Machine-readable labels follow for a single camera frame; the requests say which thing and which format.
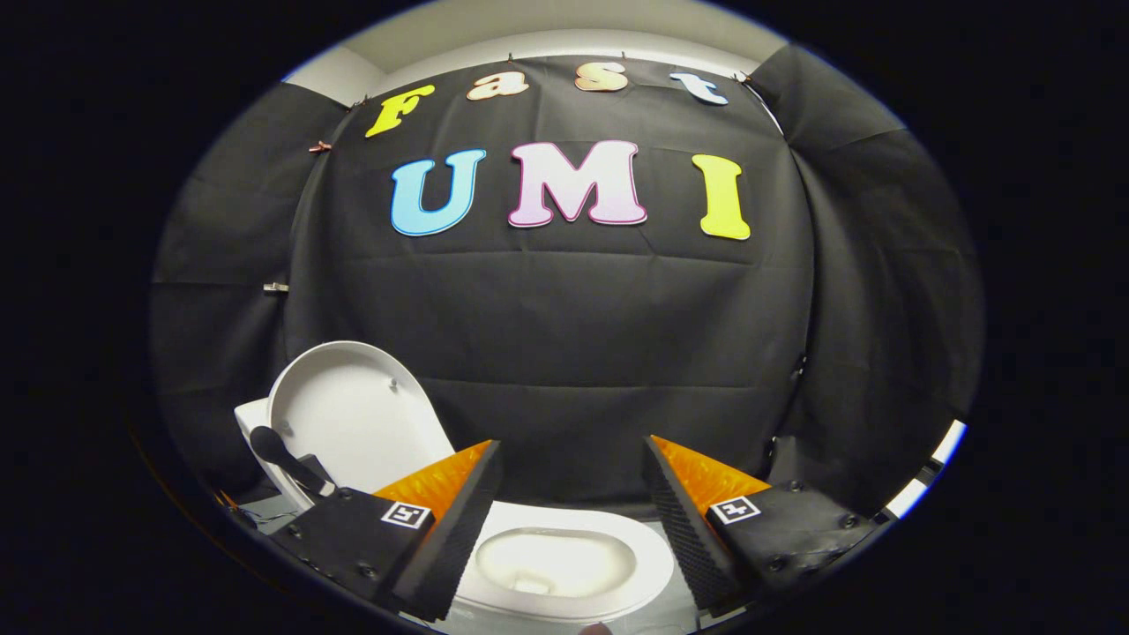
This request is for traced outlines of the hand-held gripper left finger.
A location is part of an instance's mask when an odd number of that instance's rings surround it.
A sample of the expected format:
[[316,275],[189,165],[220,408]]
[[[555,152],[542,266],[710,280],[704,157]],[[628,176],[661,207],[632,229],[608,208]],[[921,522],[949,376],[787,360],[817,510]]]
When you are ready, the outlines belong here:
[[272,543],[366,604],[447,618],[504,478],[500,449],[483,441],[376,494],[339,487],[273,532]]

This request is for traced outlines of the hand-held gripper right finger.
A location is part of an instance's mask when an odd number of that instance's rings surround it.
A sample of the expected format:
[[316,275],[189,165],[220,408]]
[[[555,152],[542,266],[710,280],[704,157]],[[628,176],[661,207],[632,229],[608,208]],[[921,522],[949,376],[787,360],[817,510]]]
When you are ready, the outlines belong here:
[[698,610],[767,611],[831,579],[883,534],[808,482],[765,482],[644,437],[644,480]]

